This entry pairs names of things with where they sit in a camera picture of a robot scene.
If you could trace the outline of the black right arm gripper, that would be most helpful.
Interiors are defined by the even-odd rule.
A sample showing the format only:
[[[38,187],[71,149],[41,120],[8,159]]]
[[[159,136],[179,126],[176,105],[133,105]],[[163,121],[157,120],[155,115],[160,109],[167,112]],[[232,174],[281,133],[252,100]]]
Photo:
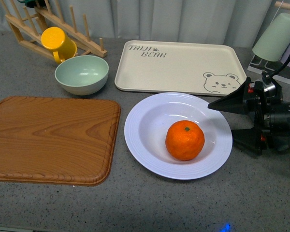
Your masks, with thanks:
[[[275,81],[246,81],[234,92],[208,104],[208,109],[247,115],[254,113],[254,126],[232,130],[233,143],[255,153],[268,148],[290,152],[290,102],[283,100]]]

